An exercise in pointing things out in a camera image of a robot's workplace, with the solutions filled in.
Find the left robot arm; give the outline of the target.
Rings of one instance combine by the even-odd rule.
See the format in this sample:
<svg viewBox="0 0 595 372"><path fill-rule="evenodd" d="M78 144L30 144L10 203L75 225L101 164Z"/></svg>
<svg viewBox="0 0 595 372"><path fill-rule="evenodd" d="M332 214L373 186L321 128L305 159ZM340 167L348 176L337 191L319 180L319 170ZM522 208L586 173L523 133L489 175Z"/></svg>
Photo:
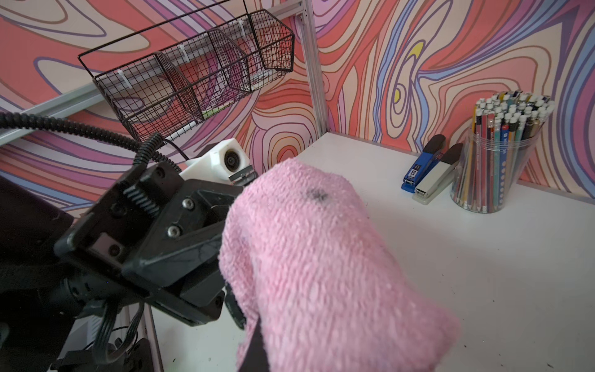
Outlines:
<svg viewBox="0 0 595 372"><path fill-rule="evenodd" d="M218 268L229 209L243 188L234 181L185 177L162 155L163 138L144 142L68 119L3 113L4 129L66 133L130 150L133 164L81 218L1 179L1 369L45 371L75 321L101 316L91 355L119 362L125 340L109 339L119 312L150 305L190 326L228 308L245 318Z"/></svg>

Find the pink microfibre cloth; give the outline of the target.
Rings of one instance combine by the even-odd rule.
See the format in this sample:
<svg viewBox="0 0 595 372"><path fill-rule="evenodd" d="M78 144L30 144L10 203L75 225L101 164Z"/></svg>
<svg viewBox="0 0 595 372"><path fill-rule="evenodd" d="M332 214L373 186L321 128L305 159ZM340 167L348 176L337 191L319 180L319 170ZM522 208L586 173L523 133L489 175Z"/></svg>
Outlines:
<svg viewBox="0 0 595 372"><path fill-rule="evenodd" d="M296 159L234 201L218 256L270 371L433 371L459 321L419 294L343 177Z"/></svg>

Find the blue marker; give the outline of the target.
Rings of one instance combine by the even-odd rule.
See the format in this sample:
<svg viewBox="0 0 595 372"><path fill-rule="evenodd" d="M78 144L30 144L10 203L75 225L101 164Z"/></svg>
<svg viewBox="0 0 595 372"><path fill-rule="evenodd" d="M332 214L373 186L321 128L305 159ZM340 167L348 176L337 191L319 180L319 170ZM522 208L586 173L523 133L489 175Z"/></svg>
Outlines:
<svg viewBox="0 0 595 372"><path fill-rule="evenodd" d="M430 139L424 146L421 154L418 156L415 163L409 168L404 176L401 189L414 193L415 188L421 180L430 172L430 170L438 164L443 156L443 148L446 144L446 137L442 134L437 134Z"/></svg>

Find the pencil cup with pencils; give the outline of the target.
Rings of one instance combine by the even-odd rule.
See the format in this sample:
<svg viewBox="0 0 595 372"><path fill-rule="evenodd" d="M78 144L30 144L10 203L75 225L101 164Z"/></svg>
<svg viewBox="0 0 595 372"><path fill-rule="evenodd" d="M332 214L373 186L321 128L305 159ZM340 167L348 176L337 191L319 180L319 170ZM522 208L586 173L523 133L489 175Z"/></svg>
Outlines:
<svg viewBox="0 0 595 372"><path fill-rule="evenodd" d="M555 108L549 96L520 90L478 100L455 169L452 200L470 212L502 210Z"/></svg>

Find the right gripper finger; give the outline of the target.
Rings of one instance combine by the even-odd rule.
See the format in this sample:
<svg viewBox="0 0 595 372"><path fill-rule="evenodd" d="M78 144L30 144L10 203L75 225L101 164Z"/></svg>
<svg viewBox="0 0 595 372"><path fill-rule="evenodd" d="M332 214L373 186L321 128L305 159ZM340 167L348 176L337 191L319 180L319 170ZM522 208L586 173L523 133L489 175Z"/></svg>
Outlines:
<svg viewBox="0 0 595 372"><path fill-rule="evenodd" d="M261 319L257 320L253 336L239 372L269 372L268 355L265 350Z"/></svg>

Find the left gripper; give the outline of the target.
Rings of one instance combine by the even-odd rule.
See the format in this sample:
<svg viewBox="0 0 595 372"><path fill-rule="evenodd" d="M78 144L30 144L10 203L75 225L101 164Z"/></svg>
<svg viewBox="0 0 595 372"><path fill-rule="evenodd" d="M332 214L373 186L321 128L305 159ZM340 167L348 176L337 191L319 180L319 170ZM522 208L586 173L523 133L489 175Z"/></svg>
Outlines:
<svg viewBox="0 0 595 372"><path fill-rule="evenodd" d="M84 299L145 302L190 325L217 320L218 254L240 186L184 180L170 164L134 165L57 241Z"/></svg>

